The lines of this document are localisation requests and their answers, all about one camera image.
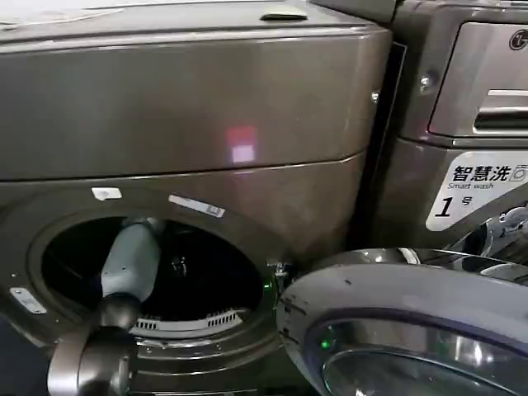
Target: number 1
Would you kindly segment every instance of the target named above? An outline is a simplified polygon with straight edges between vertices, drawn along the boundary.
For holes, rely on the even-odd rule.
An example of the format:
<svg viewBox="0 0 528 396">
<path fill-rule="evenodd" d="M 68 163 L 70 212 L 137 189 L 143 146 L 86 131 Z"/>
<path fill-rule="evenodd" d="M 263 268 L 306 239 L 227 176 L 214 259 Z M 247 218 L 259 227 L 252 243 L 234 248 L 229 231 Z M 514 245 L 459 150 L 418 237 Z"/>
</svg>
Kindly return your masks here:
<svg viewBox="0 0 528 396">
<path fill-rule="evenodd" d="M 443 201 L 445 202 L 444 209 L 442 209 L 442 211 L 439 214 L 435 214 L 435 217 L 449 217 L 450 214 L 447 214 L 447 210 L 449 209 L 449 205 L 451 205 L 452 200 L 453 200 L 452 196 L 450 196 L 449 198 L 444 198 L 443 199 Z"/>
</svg>

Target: label sticker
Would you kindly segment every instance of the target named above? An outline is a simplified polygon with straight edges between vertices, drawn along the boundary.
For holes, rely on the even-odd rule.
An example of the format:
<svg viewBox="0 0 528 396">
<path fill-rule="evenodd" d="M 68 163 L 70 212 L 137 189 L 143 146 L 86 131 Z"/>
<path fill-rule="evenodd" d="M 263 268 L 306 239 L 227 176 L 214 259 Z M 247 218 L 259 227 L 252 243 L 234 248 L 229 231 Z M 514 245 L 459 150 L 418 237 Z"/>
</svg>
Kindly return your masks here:
<svg viewBox="0 0 528 396">
<path fill-rule="evenodd" d="M 92 194 L 96 200 L 119 200 L 123 196 L 117 187 L 93 187 Z"/>
<path fill-rule="evenodd" d="M 46 308 L 37 301 L 33 294 L 23 287 L 12 287 L 9 289 L 11 295 L 32 314 L 45 314 Z"/>
<path fill-rule="evenodd" d="M 225 209 L 219 208 L 218 206 L 209 205 L 204 202 L 199 202 L 198 200 L 190 200 L 188 198 L 183 198 L 182 196 L 168 196 L 168 200 L 173 204 L 184 206 L 188 209 L 193 209 L 197 212 L 201 212 L 218 219 L 224 216 L 225 213 Z"/>
<path fill-rule="evenodd" d="M 462 153 L 449 166 L 426 227 L 443 231 L 488 202 L 528 182 L 528 152 Z"/>
</svg>

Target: gray washing machine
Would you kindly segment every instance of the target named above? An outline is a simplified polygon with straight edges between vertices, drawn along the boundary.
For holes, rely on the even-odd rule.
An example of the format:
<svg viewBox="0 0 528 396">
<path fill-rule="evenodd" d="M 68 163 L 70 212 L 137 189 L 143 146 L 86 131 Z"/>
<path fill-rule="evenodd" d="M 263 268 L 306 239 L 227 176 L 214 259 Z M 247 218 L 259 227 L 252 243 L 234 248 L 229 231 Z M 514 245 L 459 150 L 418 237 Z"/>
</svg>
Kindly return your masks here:
<svg viewBox="0 0 528 396">
<path fill-rule="evenodd" d="M 134 392 L 303 388 L 276 298 L 344 245 L 390 41 L 302 2 L 2 21 L 2 311 L 53 345 L 99 305 L 115 243 L 151 247 Z"/>
<path fill-rule="evenodd" d="M 362 13 L 361 2 L 318 2 Z M 491 254 L 490 233 L 501 250 L 510 243 L 497 236 L 522 231 L 528 201 L 528 3 L 394 6 L 379 16 L 394 33 L 395 61 L 355 243 L 443 248 L 479 229 L 468 252 Z M 513 250 L 500 257 L 526 261 Z"/>
</svg>

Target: washer door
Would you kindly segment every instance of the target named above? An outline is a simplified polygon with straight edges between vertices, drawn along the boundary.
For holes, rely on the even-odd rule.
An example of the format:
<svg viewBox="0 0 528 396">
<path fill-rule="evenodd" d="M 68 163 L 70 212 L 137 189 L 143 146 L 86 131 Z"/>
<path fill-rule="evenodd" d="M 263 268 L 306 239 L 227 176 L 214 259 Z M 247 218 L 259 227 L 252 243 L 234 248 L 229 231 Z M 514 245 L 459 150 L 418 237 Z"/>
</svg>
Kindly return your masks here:
<svg viewBox="0 0 528 396">
<path fill-rule="evenodd" d="M 419 249 L 319 267 L 286 289 L 277 325 L 320 394 L 528 394 L 528 267 Z"/>
</svg>

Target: lg logo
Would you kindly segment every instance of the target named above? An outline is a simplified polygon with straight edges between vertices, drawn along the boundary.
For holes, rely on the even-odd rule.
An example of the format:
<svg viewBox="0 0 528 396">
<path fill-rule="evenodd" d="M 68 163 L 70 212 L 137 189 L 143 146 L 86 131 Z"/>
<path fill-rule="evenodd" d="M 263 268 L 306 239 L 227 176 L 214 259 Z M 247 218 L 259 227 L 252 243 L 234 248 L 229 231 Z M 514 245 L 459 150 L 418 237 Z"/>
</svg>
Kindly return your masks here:
<svg viewBox="0 0 528 396">
<path fill-rule="evenodd" d="M 528 31 L 516 31 L 510 39 L 510 48 L 514 51 L 522 50 L 528 44 Z"/>
</svg>

